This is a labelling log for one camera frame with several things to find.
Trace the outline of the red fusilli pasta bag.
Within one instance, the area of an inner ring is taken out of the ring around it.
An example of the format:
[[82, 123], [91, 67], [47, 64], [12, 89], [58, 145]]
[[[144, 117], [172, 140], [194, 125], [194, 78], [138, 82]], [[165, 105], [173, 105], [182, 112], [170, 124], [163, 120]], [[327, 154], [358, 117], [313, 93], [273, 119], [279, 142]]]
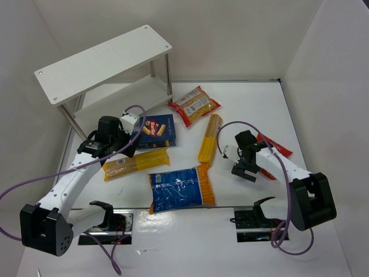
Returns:
[[[270, 139], [267, 136], [264, 136], [264, 138], [266, 139], [266, 141], [269, 143], [269, 145], [272, 148], [275, 148], [283, 157], [285, 157], [286, 159], [288, 159], [293, 152], [286, 149], [285, 147], [283, 147], [282, 145], [280, 145], [279, 143], [275, 142], [274, 140]], [[281, 167], [280, 162], [278, 161], [278, 159], [271, 154], [271, 152], [269, 150], [266, 151], [267, 156], [272, 156], [272, 162], [274, 163], [274, 167], [275, 169], [273, 170], [273, 172], [278, 173], [278, 177], [276, 178], [270, 171], [270, 167], [272, 166], [271, 163], [269, 163], [269, 165], [264, 164], [263, 166], [260, 167], [260, 172], [268, 179], [270, 180], [278, 180], [282, 183], [285, 183], [285, 178], [284, 178], [284, 172], [283, 169]]]

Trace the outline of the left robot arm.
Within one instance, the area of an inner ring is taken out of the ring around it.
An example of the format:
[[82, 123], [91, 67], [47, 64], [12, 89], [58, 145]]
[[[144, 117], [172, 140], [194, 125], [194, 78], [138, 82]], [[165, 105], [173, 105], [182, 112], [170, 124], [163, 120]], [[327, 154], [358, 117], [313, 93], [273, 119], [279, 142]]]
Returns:
[[80, 144], [70, 172], [63, 175], [37, 204], [22, 208], [20, 227], [24, 246], [62, 256], [74, 237], [93, 227], [108, 230], [116, 224], [118, 217], [114, 215], [113, 206], [101, 201], [91, 201], [74, 214], [70, 211], [111, 154], [121, 152], [133, 157], [141, 138], [139, 122], [140, 117], [133, 113], [99, 119], [97, 129]]

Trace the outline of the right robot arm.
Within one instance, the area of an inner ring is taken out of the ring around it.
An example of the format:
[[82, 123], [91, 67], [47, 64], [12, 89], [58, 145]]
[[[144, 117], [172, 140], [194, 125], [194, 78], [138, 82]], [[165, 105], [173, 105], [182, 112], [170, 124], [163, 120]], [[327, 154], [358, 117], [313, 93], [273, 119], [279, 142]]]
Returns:
[[231, 147], [233, 175], [251, 182], [256, 174], [265, 170], [276, 180], [288, 182], [290, 191], [290, 220], [300, 231], [305, 231], [337, 217], [336, 206], [329, 181], [322, 173], [311, 173], [300, 168], [283, 156], [271, 143], [258, 140], [249, 130], [235, 136], [236, 147]]

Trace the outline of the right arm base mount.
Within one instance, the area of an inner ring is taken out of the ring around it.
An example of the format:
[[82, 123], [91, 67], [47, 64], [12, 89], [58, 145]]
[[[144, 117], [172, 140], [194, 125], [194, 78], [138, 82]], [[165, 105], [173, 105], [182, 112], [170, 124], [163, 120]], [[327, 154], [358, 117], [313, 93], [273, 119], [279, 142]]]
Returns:
[[235, 225], [237, 242], [270, 241], [279, 219], [267, 219], [256, 208], [236, 208], [234, 216], [229, 220]]

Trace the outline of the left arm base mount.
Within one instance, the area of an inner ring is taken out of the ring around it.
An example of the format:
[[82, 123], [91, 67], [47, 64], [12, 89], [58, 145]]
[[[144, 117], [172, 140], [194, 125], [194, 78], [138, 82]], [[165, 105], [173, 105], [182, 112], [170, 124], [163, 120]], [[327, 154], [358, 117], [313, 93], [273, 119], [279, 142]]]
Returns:
[[122, 237], [118, 245], [131, 245], [132, 243], [132, 229], [134, 222], [133, 209], [114, 209], [114, 214], [118, 221], [112, 224], [107, 230], [98, 227], [92, 227], [87, 232], [94, 236], [102, 245], [113, 246]]

